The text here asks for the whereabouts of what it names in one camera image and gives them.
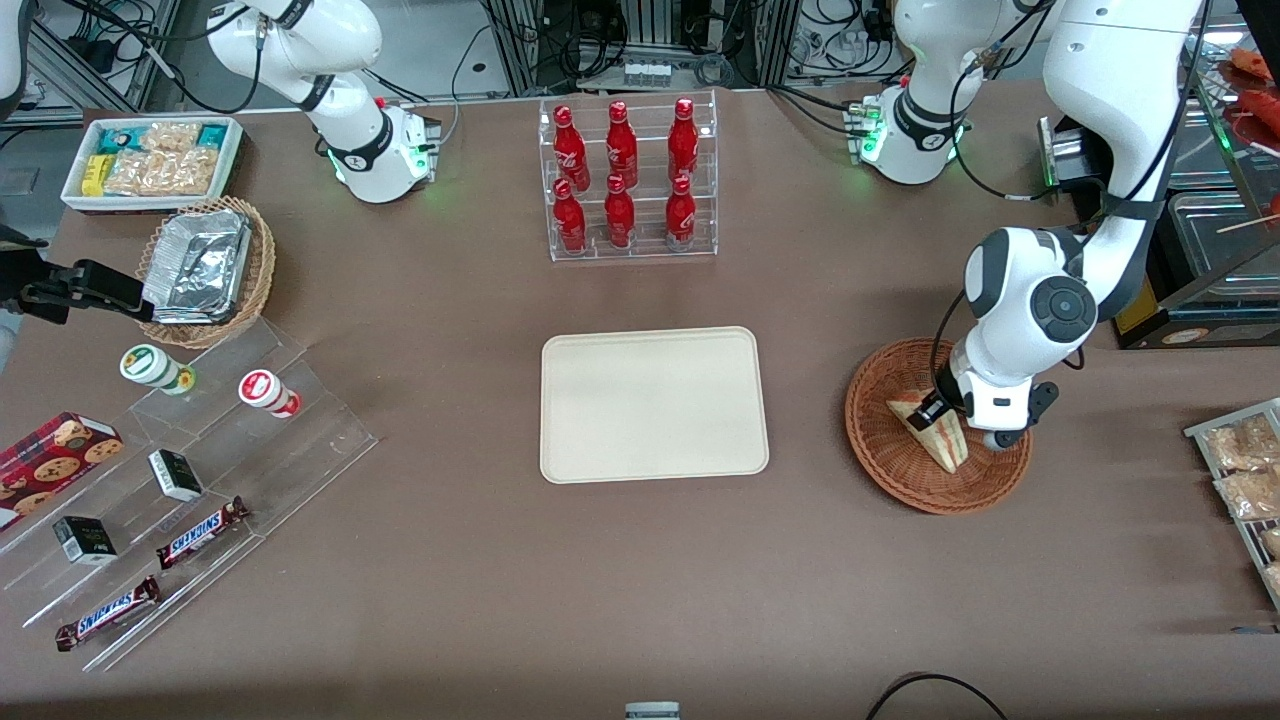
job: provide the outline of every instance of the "brown table surface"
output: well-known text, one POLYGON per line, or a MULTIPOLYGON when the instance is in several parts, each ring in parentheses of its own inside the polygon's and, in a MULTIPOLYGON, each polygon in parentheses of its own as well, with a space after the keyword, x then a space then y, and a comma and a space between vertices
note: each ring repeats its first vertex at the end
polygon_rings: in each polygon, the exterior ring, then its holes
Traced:
MULTIPOLYGON (((854 369, 932 334, 987 232, 1068 210, 956 167, 895 186, 763 92, 718 101, 721 255, 644 268, 548 260, 534 101, 466 106, 439 181, 384 206, 334 181, 303 115, 243 115, 234 190, 279 247, 268 316, 384 439, 106 674, 6 610, 3 714, 598 720, 671 698, 691 720, 849 719, 938 670, 1014 717, 1277 716, 1280 638, 1228 633, 1274 615, 1180 430, 1277 395, 1280 351, 1121 352, 1101 328, 1087 372, 1046 374, 1062 398, 1012 496, 910 510, 845 438, 854 369), (768 469, 541 478, 548 338, 713 325, 759 340, 768 469)), ((974 169, 1032 187, 1042 114, 1037 85, 991 83, 974 169)), ((132 269, 155 224, 68 211, 54 256, 132 269)), ((28 320, 0 442, 64 409, 124 411, 142 391, 115 365, 141 338, 106 313, 28 320)), ((983 716, 956 698, 936 717, 983 716)))

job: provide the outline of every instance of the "red bottle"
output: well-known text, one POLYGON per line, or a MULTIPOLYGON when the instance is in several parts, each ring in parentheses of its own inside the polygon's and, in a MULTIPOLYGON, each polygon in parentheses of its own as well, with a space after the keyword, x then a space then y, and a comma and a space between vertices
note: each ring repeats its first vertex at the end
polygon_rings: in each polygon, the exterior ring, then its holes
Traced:
POLYGON ((627 104, 609 102, 609 135, 604 138, 609 151, 609 172, 622 176, 628 188, 640 182, 640 155, 636 150, 636 131, 627 120, 627 104))
POLYGON ((636 231, 636 206, 627 195, 622 176, 609 176, 609 196, 604 199, 604 217, 609 222, 609 242, 618 250, 631 247, 636 231))
POLYGON ((559 105, 552 115, 556 118, 556 164, 575 190, 586 192, 591 187, 591 173, 586 169, 586 143, 573 127, 573 113, 559 105))
POLYGON ((694 176, 698 168, 698 128, 694 126, 694 101, 676 100, 676 122, 667 136, 667 174, 672 182, 681 174, 694 176))
POLYGON ((556 232, 561 236, 564 252, 586 252, 586 217, 582 214, 582 205, 573 197, 573 188, 567 179, 556 178, 552 191, 556 193, 552 215, 556 217, 556 232))
POLYGON ((694 213, 698 210, 689 196, 689 176, 676 178, 671 191, 667 199, 667 247, 684 252, 694 241, 694 213))

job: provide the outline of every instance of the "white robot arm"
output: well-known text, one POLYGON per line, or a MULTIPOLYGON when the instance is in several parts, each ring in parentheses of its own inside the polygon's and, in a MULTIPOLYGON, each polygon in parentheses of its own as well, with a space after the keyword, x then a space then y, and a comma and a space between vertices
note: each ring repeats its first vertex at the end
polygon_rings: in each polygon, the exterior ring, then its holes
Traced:
MULTIPOLYGON (((329 145, 338 179, 366 202, 388 202, 434 176, 435 138, 422 118, 375 102, 356 70, 378 60, 383 33, 360 0, 255 0, 259 10, 210 33, 232 72, 297 104, 329 145)), ((214 8, 207 27, 241 3, 214 8)))
POLYGON ((35 0, 0 0, 0 120, 22 101, 27 85, 27 36, 35 15, 35 0))
POLYGON ((1088 237, 1001 228, 969 256, 965 297, 978 324, 954 348, 938 387, 1000 447, 1016 442, 1052 401, 1037 395, 1034 377, 1070 356, 1139 290, 1146 229, 1161 208, 1165 136, 1179 106, 1179 56, 1201 0, 1059 4, 1044 87, 1111 147, 1107 217, 1088 237))
POLYGON ((1055 0, 897 3, 893 29, 915 55, 915 68, 906 87, 891 87, 863 100, 864 108, 878 109, 878 117, 867 118, 860 128, 870 133, 861 146, 860 160, 904 184, 920 184, 938 177, 951 150, 950 131, 964 120, 983 83, 982 73, 965 70, 980 51, 997 42, 1002 49, 1014 49, 1030 42, 1033 36, 1047 37, 1059 22, 1062 5, 1055 0), (1044 15, 1028 22, 1027 15, 1042 9, 1044 15), (1005 35, 1009 37, 1001 42, 1005 35), (955 117, 951 115, 952 90, 956 91, 955 117))

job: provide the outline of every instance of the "wicker basket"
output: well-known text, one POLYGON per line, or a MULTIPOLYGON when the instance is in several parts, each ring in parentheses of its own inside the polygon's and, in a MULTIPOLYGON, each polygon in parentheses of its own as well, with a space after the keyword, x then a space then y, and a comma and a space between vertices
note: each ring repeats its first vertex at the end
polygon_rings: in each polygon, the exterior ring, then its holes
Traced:
MULTIPOLYGON (((271 228, 266 227, 262 215, 252 205, 237 197, 219 197, 216 200, 197 202, 189 208, 183 208, 178 214, 195 215, 215 210, 236 210, 253 222, 250 254, 244 261, 244 278, 241 282, 239 309, 229 322, 221 325, 138 323, 142 325, 142 332, 156 342, 178 345, 189 350, 204 350, 219 341, 244 332, 253 323, 253 319, 262 314, 262 307, 266 305, 266 296, 271 292, 271 273, 275 270, 275 240, 271 238, 271 228)), ((151 233, 147 249, 142 252, 142 261, 138 263, 136 275, 140 281, 147 277, 147 269, 151 266, 151 254, 155 252, 159 238, 160 228, 156 228, 156 232, 151 233)))
MULTIPOLYGON (((1027 432, 1014 447, 995 452, 983 433, 964 424, 969 460, 955 474, 943 470, 893 415, 886 401, 902 392, 932 388, 932 338, 887 345, 858 368, 845 397, 845 430, 863 468, 886 492, 902 502, 938 515, 977 512, 991 507, 1021 480, 1032 456, 1027 432)), ((938 364, 951 343, 938 350, 938 364)))

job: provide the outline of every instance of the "cookie box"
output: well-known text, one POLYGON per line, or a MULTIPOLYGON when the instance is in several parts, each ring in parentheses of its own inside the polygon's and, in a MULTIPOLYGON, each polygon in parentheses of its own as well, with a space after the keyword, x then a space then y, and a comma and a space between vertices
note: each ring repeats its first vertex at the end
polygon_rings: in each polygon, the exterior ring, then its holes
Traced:
POLYGON ((115 428, 63 413, 0 451, 0 530, 120 452, 115 428))

